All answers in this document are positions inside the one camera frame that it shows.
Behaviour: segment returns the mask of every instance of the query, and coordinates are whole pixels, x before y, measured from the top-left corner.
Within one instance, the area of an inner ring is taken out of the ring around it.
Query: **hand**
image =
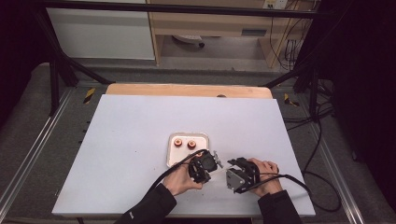
[[[257,159],[248,159],[248,161],[254,162],[260,170],[260,174],[273,174],[273,175],[260,175],[260,181],[266,180],[272,176],[278,174],[279,170],[277,165],[271,161],[259,161]],[[267,193],[274,194],[280,192],[282,186],[280,186],[279,179],[271,180],[265,184],[258,186],[256,189],[252,189],[250,192],[257,194],[259,197],[264,196]]]
[[[186,192],[188,189],[201,189],[202,183],[195,183],[189,175],[190,160],[181,164],[174,172],[163,180],[163,185],[169,189],[173,196]]]

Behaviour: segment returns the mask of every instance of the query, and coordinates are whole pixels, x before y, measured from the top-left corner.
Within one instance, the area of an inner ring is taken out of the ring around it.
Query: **wooden board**
[[[264,87],[245,86],[203,86],[177,84],[111,84],[106,94],[117,95],[173,95],[212,96],[224,95],[230,98],[272,99],[272,93]]]

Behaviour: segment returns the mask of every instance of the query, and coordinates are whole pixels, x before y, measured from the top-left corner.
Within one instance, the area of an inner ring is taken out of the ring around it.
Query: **black jacket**
[[[264,224],[302,223],[285,190],[275,194],[266,194],[259,199],[258,203]],[[140,203],[124,213],[115,224],[161,223],[176,204],[175,197],[163,184],[160,184]]]

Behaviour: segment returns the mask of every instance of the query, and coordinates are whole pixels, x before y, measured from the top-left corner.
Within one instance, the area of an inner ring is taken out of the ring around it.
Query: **white plate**
[[[177,139],[182,141],[179,147],[175,145],[175,140]],[[191,149],[188,147],[189,141],[195,142],[195,148]],[[168,167],[171,167],[173,164],[183,160],[191,153],[200,149],[209,150],[209,138],[205,133],[172,133],[169,137],[166,164]]]

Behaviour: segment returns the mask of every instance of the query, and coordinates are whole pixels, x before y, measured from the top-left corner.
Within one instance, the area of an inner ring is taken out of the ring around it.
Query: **white table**
[[[137,204],[166,169],[171,133],[206,133],[223,164],[238,157],[275,161],[303,181],[276,100],[103,95],[52,213],[119,216]],[[307,193],[281,179],[300,216],[313,216]],[[169,217],[259,217],[258,197],[233,194],[225,172],[202,190],[176,196]]]

